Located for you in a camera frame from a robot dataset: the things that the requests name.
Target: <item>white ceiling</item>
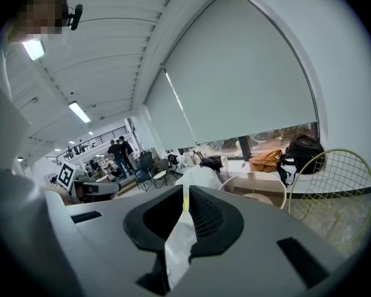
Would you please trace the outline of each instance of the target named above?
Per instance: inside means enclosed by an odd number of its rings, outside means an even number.
[[[21,44],[7,50],[14,105],[32,124],[19,153],[24,158],[40,158],[101,127],[100,119],[123,119],[132,110],[140,65],[170,0],[68,2],[83,5],[78,29],[44,38],[42,58],[31,62]],[[74,100],[92,120],[89,125],[68,109]]]

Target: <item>ceiling light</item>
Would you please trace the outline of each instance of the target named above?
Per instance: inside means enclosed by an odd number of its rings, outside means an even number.
[[[91,122],[91,119],[85,114],[84,111],[80,108],[79,104],[76,101],[69,103],[69,108],[85,123]]]
[[[32,61],[42,57],[44,55],[44,47],[41,41],[39,40],[30,40],[22,42],[23,46],[26,49],[27,54],[29,55]]]

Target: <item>black backpack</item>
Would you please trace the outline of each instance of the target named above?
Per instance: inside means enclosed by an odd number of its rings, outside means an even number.
[[[219,173],[220,168],[223,167],[223,164],[221,162],[221,156],[218,155],[203,158],[199,165],[201,167],[204,166],[209,167],[212,170],[216,171],[216,173]]]
[[[291,184],[288,184],[286,182],[287,175],[289,177],[291,176],[291,173],[288,171],[285,171],[281,165],[294,165],[296,167],[296,172],[294,173],[294,177],[292,181],[294,182],[294,179],[296,177],[296,173],[299,173],[301,169],[304,168],[304,166],[313,159],[313,157],[321,154],[324,152],[324,149],[322,145],[315,140],[313,137],[306,136],[304,134],[297,134],[295,135],[291,142],[289,147],[286,149],[286,153],[283,154],[280,158],[280,161],[278,162],[276,166],[276,170],[278,171],[280,175],[280,180],[282,183],[288,187]],[[287,158],[293,158],[294,161],[288,161]],[[322,168],[323,164],[325,163],[325,156],[322,155],[321,157],[317,158],[315,161],[313,161],[311,164],[308,165],[308,167],[302,172],[302,174],[314,174]]]

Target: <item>desk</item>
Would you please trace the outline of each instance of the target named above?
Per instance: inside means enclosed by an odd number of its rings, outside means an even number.
[[[233,176],[220,187],[220,190],[272,204],[280,209],[286,203],[284,184],[274,175],[261,171]]]
[[[111,183],[109,175],[104,175],[102,178],[96,180],[97,183]]]

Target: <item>glass window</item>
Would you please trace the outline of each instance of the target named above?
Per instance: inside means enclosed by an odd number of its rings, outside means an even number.
[[[249,135],[247,136],[247,141],[249,142],[250,152],[253,155],[274,149],[282,149],[284,151],[296,134],[316,137],[317,133],[315,133],[313,125],[314,123],[308,123]]]
[[[242,157],[242,149],[237,137],[199,145],[203,157],[220,155],[226,157]]]

